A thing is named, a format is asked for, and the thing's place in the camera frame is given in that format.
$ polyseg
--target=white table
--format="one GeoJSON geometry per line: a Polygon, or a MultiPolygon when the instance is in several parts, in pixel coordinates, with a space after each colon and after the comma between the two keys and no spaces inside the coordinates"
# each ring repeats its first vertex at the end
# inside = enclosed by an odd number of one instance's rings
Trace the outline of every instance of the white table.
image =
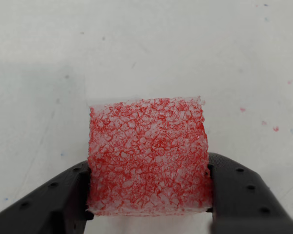
{"type": "MultiPolygon", "coordinates": [[[[293,0],[0,0],[0,210],[86,160],[89,105],[197,95],[209,151],[257,171],[293,217],[293,0]]],[[[210,220],[96,217],[85,233],[210,220]]]]}

